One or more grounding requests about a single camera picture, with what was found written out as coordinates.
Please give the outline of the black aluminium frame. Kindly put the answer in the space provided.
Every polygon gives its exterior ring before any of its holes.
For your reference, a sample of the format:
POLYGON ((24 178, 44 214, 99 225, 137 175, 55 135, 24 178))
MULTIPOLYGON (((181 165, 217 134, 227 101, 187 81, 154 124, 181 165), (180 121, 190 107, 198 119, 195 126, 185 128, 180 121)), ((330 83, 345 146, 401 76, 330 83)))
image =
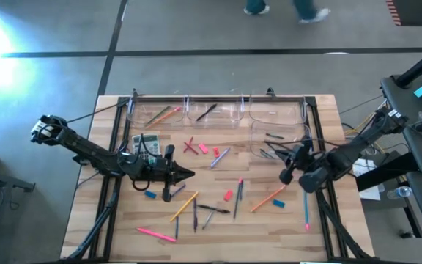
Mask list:
MULTIPOLYGON (((136 135, 156 134, 160 148, 174 145, 174 160, 180 166, 193 170, 195 175, 172 186, 173 193, 186 185, 170 202, 164 202, 162 183, 132 183, 128 177, 94 177, 93 168, 85 166, 80 174, 82 185, 75 192, 61 256, 68 257, 75 252, 111 197, 116 197, 111 215, 86 251, 86 258, 119 263, 287 263, 350 256, 350 250, 318 208, 313 194, 308 195, 310 230, 306 231, 303 190, 297 181, 291 182, 254 213, 250 212, 282 187, 279 174, 284 167, 279 159, 264 160, 251 152, 250 129, 255 121, 248 113, 251 95, 260 94, 242 95, 245 113, 236 128, 195 128, 185 112, 181 127, 163 130, 134 128, 127 118, 129 97, 100 97, 89 135, 94 143, 114 150, 121 142, 131 141, 136 135), (184 142, 191 137, 191 145, 198 155, 191 150, 183 152, 184 142), (207 147, 207 154, 199 149, 200 143, 207 147), (216 159, 214 147, 218 147, 220 153, 229 147, 230 151, 211 169, 210 164, 216 159), (239 201, 233 221, 240 178, 244 182, 243 199, 239 201), (156 198, 147 197, 144 194, 146 190, 156 193, 156 198), (223 197, 228 190, 232 190, 233 194, 225 202, 223 197), (226 209, 231 213, 214 211, 209 224, 202 230, 206 217, 213 210, 197 207, 198 227, 194 233, 193 202, 190 203, 179 215, 179 236, 175 243, 136 229, 140 227, 174 238, 175 220, 170 222, 170 218, 196 191, 199 191, 197 205, 226 209), (284 202, 285 208, 274 206, 274 199, 284 202)), ((306 121, 300 124, 309 127, 316 150, 330 149, 344 141, 332 95, 276 96, 306 98, 306 121)))

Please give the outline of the grey desk calculator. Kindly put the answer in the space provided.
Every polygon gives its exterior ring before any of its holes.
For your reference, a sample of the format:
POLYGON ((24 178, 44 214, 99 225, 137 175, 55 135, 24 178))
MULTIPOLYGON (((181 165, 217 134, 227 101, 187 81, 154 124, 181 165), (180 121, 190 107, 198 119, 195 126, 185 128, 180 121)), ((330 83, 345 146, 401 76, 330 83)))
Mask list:
POLYGON ((149 164, 155 164, 160 156, 160 142, 156 134, 137 135, 132 138, 133 153, 149 164))

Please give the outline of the yellow pencil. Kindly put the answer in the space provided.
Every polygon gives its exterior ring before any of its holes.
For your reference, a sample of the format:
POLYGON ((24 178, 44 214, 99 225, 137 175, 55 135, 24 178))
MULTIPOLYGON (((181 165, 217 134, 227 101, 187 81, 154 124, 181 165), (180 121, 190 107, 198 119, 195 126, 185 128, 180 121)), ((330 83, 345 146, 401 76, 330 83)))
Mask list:
POLYGON ((170 218, 170 222, 173 222, 188 206, 192 201, 197 198, 199 191, 196 191, 186 202, 185 204, 170 218))

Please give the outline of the dark green pencil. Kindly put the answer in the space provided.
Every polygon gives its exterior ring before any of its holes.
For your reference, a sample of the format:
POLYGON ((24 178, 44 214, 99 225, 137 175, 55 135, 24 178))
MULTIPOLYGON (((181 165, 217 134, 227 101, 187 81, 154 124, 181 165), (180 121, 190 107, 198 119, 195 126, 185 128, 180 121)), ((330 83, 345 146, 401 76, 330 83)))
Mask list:
POLYGON ((157 118, 167 112, 170 108, 170 106, 166 106, 164 109, 160 110, 150 121, 146 123, 146 126, 151 125, 154 121, 156 121, 157 118))

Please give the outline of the clear water bottle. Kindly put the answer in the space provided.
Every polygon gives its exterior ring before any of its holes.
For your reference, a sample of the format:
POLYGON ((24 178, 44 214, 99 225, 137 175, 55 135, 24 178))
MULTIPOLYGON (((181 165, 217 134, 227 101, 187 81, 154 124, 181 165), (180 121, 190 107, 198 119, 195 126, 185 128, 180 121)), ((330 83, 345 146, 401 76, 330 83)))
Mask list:
POLYGON ((409 186, 399 186, 387 192, 388 199, 407 198, 412 194, 412 189, 409 186))

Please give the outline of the person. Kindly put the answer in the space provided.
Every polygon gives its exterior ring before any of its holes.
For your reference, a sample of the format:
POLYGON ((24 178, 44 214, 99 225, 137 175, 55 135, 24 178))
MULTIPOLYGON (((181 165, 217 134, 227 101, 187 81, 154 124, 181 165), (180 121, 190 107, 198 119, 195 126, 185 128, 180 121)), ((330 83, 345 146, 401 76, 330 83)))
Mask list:
MULTIPOLYGON (((328 8, 317 8, 314 0, 292 0, 292 3, 302 24, 323 21, 330 14, 328 8)), ((265 0, 246 0, 243 11, 247 15, 264 15, 270 11, 270 6, 265 0)))

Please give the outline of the light blue pencil pink eraser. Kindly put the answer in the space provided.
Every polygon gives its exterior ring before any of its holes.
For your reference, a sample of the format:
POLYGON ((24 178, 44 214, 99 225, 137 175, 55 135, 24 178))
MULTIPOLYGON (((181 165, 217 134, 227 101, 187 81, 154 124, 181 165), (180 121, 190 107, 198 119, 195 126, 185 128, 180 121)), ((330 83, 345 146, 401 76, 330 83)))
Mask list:
POLYGON ((305 229, 306 231, 309 231, 310 218, 309 218, 309 209, 308 209, 308 194, 305 191, 303 191, 303 203, 304 203, 305 229))

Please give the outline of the black desk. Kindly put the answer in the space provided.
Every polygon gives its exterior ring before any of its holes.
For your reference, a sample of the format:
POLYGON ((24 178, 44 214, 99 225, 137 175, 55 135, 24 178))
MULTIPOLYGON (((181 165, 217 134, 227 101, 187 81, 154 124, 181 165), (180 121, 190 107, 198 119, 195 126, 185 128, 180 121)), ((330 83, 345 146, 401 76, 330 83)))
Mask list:
POLYGON ((403 130, 403 136, 418 165, 418 171, 407 173, 407 179, 422 213, 422 134, 411 127, 418 121, 419 114, 422 113, 422 98, 417 98, 414 95, 414 91, 421 85, 422 77, 417 78, 406 89, 396 86, 392 77, 381 80, 381 88, 390 106, 409 118, 407 127, 403 130))

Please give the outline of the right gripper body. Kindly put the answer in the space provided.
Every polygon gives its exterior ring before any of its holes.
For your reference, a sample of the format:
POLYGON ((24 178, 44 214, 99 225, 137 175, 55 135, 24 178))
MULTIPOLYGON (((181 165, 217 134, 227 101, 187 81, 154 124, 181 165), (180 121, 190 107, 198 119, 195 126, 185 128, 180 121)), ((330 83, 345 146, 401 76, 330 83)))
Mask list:
POLYGON ((328 169, 323 162, 325 157, 316 158, 310 153, 310 147, 296 145, 293 149, 295 158, 291 166, 286 166, 281 170, 279 180, 284 185, 289 185, 294 176, 293 171, 299 170, 303 174, 299 177, 298 183, 307 193, 314 193, 322 187, 322 184, 328 179, 328 169))

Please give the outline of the lilac pen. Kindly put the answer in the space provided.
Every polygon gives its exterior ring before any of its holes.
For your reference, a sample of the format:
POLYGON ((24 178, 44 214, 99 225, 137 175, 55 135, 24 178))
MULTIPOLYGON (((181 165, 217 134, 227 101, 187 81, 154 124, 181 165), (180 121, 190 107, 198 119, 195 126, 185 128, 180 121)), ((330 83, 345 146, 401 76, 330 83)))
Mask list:
POLYGON ((219 161, 230 151, 230 147, 225 149, 211 164, 210 164, 210 168, 214 168, 219 161))

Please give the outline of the clear plastic bin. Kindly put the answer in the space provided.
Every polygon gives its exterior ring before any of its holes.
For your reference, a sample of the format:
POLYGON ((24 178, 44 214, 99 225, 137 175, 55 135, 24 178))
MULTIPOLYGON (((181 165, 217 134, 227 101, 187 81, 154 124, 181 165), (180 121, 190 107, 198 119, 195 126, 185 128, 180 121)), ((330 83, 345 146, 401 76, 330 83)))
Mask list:
POLYGON ((306 121, 306 98, 276 95, 251 95, 248 113, 259 122, 295 125, 306 121))
POLYGON ((285 150, 310 135, 310 129, 305 124, 277 125, 255 120, 252 122, 250 129, 250 149, 260 159, 275 161, 279 159, 277 155, 275 155, 275 159, 272 159, 268 154, 269 158, 264 158, 259 150, 263 149, 265 152, 268 150, 274 152, 275 150, 285 150), (274 139, 266 136, 266 133, 279 135, 285 139, 274 139))
POLYGON ((186 100, 186 96, 131 97, 127 105, 127 118, 131 122, 131 125, 137 129, 163 130, 179 128, 183 125, 183 121, 185 119, 186 100), (146 123, 166 106, 170 106, 171 108, 164 114, 174 110, 176 107, 182 107, 182 110, 174 113, 162 122, 159 122, 150 128, 146 128, 146 123))
POLYGON ((236 128, 245 113, 242 95, 191 95, 186 100, 186 114, 195 128, 236 128), (218 105, 202 120, 196 119, 212 104, 218 105))

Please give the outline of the dark teal pencil pink eraser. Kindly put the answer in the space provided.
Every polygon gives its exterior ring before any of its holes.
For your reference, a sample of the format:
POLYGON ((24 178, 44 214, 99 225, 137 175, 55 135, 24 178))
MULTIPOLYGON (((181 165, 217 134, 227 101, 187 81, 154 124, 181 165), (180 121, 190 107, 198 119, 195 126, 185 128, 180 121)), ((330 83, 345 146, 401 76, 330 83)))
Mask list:
POLYGON ((238 204, 239 204, 239 201, 240 201, 242 187, 243 187, 243 179, 240 178, 239 183, 238 183, 238 188, 237 188, 236 201, 235 201, 235 204, 234 204, 233 221, 235 221, 236 216, 237 216, 237 209, 238 209, 238 204))

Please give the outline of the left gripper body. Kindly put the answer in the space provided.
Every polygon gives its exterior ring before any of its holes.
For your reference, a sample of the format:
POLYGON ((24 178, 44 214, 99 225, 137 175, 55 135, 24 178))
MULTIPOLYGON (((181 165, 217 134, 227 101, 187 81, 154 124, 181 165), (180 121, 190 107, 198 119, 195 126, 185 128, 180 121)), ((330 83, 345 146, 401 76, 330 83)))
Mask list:
POLYGON ((164 156, 156 155, 155 162, 149 163, 147 158, 146 168, 143 170, 143 176, 149 182, 163 182, 162 199, 164 202, 171 201, 171 186, 175 186, 177 180, 177 173, 175 172, 174 164, 175 146, 169 144, 165 148, 164 156))

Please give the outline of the orange pencil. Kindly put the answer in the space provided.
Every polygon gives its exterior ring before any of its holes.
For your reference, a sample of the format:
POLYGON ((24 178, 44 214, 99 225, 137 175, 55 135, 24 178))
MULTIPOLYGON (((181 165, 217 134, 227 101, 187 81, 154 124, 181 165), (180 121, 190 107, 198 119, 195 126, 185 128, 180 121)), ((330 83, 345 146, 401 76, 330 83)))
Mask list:
POLYGON ((153 121, 152 123, 147 125, 146 128, 150 128, 150 127, 158 124, 159 122, 162 122, 163 120, 167 119, 168 117, 170 117, 171 115, 173 115, 174 113, 176 113, 180 110, 182 110, 182 107, 176 107, 174 110, 164 114, 162 117, 159 117, 158 119, 156 119, 155 121, 153 121))
POLYGON ((265 199, 263 199, 258 205, 254 206, 251 209, 251 213, 254 213, 256 210, 258 210, 261 206, 263 206, 264 203, 268 202, 269 200, 271 200, 273 197, 275 197, 276 195, 278 195, 279 193, 281 193, 285 188, 287 187, 287 185, 282 185, 282 187, 280 187, 278 190, 276 190, 275 192, 273 192, 271 195, 269 195, 268 197, 266 197, 265 199))

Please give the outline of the white paper sheet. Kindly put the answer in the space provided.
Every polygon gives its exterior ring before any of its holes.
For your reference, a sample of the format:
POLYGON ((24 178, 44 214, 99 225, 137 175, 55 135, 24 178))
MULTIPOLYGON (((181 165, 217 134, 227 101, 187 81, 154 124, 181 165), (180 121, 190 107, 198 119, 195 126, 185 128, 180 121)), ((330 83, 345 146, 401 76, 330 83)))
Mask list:
MULTIPOLYGON (((362 174, 370 172, 371 170, 376 169, 377 166, 372 160, 359 158, 352 166, 352 173, 356 177, 360 177, 362 174)), ((380 201, 380 190, 379 186, 374 186, 367 188, 364 191, 359 191, 359 196, 361 199, 375 200, 380 201)))

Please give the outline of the black gel pen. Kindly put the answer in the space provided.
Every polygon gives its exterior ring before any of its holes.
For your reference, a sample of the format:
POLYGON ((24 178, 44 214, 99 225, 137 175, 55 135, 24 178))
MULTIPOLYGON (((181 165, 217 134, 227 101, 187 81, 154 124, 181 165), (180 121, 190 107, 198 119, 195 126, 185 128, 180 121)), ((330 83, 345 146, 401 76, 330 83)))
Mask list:
POLYGON ((219 212, 219 213, 223 213, 223 214, 231 213, 230 210, 216 208, 216 207, 212 207, 212 206, 208 206, 208 205, 197 205, 197 207, 198 208, 207 209, 207 210, 213 210, 213 211, 216 211, 216 212, 219 212))

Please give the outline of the hazard striped floor mat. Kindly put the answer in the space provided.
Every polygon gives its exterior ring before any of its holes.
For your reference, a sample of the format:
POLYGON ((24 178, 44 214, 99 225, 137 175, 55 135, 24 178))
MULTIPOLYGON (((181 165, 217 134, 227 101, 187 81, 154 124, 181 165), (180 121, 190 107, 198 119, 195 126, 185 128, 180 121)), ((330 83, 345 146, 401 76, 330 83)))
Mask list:
POLYGON ((422 26, 422 0, 385 0, 396 26, 422 26))

